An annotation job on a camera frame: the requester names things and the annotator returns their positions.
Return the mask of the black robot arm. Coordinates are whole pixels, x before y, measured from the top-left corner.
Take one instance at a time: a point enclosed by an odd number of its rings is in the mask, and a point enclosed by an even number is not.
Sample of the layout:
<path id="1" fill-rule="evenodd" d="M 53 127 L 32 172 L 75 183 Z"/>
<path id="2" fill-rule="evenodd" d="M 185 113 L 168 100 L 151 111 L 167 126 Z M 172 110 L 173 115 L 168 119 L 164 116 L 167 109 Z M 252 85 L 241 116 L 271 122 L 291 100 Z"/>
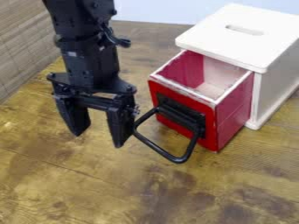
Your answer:
<path id="1" fill-rule="evenodd" d="M 136 87 L 119 77 L 117 48 L 131 41 L 117 38 L 108 25 L 117 14 L 113 0 L 41 0 L 51 14 L 53 42 L 65 71 L 49 73 L 60 116 L 75 136 L 91 125 L 89 110 L 107 113 L 113 145 L 133 133 Z"/>

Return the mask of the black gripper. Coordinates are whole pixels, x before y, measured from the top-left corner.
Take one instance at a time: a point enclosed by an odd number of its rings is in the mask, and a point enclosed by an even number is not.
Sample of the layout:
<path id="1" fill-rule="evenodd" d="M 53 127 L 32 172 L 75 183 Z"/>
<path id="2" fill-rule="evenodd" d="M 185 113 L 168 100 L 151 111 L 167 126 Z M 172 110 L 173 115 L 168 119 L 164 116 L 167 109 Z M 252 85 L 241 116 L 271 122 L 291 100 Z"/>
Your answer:
<path id="1" fill-rule="evenodd" d="M 117 43 L 108 38 L 67 39 L 57 37 L 67 72 L 49 74 L 53 99 L 69 132 L 77 137 L 91 125 L 89 105 L 107 110 L 107 124 L 113 145 L 120 148 L 133 133 L 136 87 L 119 78 Z"/>

